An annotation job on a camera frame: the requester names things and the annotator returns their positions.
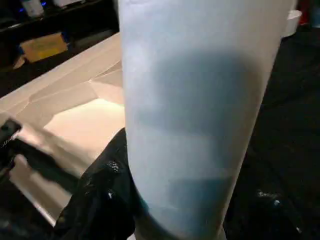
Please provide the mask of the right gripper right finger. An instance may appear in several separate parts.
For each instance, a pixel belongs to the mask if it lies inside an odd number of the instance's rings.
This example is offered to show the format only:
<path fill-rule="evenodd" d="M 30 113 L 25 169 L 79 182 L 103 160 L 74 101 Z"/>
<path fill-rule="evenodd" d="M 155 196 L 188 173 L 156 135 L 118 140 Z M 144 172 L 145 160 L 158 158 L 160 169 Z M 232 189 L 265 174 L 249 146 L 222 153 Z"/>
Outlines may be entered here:
<path fill-rule="evenodd" d="M 320 215 L 305 208 L 275 168 L 245 154 L 225 215 L 228 240 L 318 240 Z"/>

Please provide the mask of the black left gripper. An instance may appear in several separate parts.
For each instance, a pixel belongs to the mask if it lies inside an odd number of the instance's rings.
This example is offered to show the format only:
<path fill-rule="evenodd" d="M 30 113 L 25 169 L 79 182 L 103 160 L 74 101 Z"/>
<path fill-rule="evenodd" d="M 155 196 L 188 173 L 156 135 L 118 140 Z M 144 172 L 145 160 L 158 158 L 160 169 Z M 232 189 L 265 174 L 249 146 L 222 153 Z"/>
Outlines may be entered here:
<path fill-rule="evenodd" d="M 7 119 L 0 126 L 0 149 L 11 147 L 15 141 L 15 136 L 22 129 L 22 125 L 13 119 Z"/>

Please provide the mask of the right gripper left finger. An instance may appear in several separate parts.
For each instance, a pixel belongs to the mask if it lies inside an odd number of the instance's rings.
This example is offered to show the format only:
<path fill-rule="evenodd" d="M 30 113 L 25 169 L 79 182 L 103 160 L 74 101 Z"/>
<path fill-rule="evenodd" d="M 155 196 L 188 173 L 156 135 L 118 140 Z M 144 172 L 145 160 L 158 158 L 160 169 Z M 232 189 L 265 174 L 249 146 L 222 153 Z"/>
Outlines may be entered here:
<path fill-rule="evenodd" d="M 80 177 L 53 229 L 54 240 L 127 240 L 139 203 L 120 129 Z"/>

